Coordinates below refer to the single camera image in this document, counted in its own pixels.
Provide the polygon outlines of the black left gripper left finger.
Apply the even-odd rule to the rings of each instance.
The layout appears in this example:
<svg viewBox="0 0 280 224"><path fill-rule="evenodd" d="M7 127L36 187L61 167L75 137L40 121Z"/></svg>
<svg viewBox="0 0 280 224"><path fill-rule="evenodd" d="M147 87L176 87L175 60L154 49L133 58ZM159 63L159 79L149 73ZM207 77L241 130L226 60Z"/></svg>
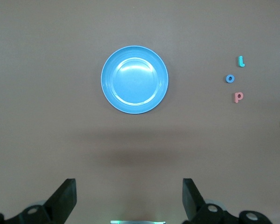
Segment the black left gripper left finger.
<svg viewBox="0 0 280 224"><path fill-rule="evenodd" d="M43 205L33 205L0 224L64 224L77 204L75 179L66 179Z"/></svg>

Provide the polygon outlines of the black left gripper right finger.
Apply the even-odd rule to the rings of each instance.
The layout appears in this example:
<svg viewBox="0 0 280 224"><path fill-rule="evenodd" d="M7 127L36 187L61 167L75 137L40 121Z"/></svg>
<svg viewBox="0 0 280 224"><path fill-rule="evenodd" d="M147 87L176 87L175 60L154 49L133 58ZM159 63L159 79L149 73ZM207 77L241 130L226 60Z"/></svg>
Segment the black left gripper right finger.
<svg viewBox="0 0 280 224"><path fill-rule="evenodd" d="M244 210L238 217L219 205L207 203L191 178L182 181L182 203L187 215L185 224L270 224L262 213Z"/></svg>

